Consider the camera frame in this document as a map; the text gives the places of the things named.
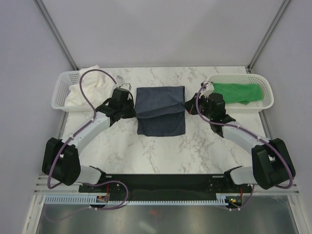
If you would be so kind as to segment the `dark blue towel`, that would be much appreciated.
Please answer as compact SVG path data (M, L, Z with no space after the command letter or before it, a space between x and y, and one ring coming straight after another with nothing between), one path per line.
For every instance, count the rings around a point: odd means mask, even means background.
M136 89L137 134L175 137L186 133L185 87L139 87Z

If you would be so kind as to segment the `white towel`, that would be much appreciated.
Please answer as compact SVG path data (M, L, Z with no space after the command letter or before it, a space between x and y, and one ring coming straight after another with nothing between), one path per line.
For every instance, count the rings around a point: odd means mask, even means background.
M110 78L99 69L98 65L80 69L77 84L69 86L70 93L64 103L67 111L91 111L89 102L97 108L110 98L114 88L121 84L121 79Z

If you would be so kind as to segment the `green towel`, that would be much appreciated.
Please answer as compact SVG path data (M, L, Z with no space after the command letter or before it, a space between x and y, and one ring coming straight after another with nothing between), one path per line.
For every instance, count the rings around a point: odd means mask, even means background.
M226 104L240 103L247 105L261 101L263 93L258 84L213 83L214 93L223 95Z

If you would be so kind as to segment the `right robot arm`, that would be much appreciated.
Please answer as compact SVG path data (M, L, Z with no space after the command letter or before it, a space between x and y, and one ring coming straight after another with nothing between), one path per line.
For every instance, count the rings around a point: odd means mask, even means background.
M242 127L227 114L221 94L212 93L205 97L196 93L183 106L190 115L199 115L209 123L214 133L251 155L251 166L239 166L225 172L228 176L223 179L226 191L235 192L241 184L257 184L264 190L292 186L295 169L285 142L279 138L259 136Z

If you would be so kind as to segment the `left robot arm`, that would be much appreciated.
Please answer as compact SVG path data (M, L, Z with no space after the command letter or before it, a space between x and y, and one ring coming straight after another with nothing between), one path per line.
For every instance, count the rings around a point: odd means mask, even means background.
M95 117L74 133L47 141L42 172L48 175L48 181L53 178L68 186L78 182L89 184L95 192L104 191L107 185L106 179L101 177L104 172L93 166L81 165L79 155L95 137L120 119L135 116L131 85L126 83L115 88L112 97L96 108Z

